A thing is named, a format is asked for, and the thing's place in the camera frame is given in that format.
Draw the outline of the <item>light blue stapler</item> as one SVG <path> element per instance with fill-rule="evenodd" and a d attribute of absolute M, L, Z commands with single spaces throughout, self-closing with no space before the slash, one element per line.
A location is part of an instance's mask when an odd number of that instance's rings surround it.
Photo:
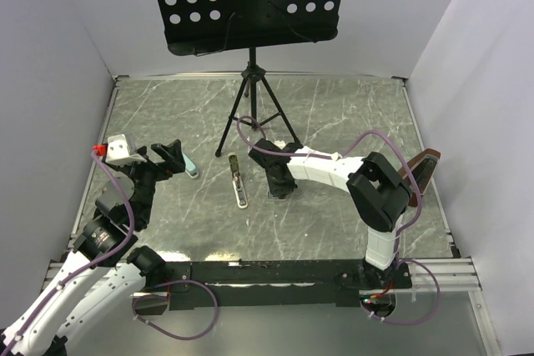
<path fill-rule="evenodd" d="M 199 169 L 197 165 L 186 153 L 182 153 L 182 155 L 185 164 L 185 172 L 191 179 L 196 179 L 199 176 Z"/>

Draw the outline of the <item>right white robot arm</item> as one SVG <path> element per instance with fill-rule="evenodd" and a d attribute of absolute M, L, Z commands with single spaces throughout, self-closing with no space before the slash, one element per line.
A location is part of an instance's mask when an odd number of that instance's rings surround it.
<path fill-rule="evenodd" d="M 368 229 L 365 281 L 382 288 L 392 280 L 395 242 L 412 191 L 383 154 L 343 157 L 297 143 L 281 148 L 261 138 L 250 146 L 249 157 L 264 170 L 272 198 L 286 198 L 299 181 L 322 183 L 348 193 Z"/>

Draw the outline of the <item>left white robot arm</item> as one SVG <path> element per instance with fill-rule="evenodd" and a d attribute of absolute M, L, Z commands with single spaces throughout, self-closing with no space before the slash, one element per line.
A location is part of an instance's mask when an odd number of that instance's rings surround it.
<path fill-rule="evenodd" d="M 91 157 L 111 187 L 97 199 L 93 219 L 50 284 L 2 329 L 3 355 L 64 354 L 73 334 L 108 310 L 112 297 L 162 286 L 165 262 L 149 247 L 136 247 L 136 234 L 148 227 L 156 184 L 184 172 L 186 162 L 178 139 L 150 148 L 160 162 L 123 134 L 93 147 Z"/>

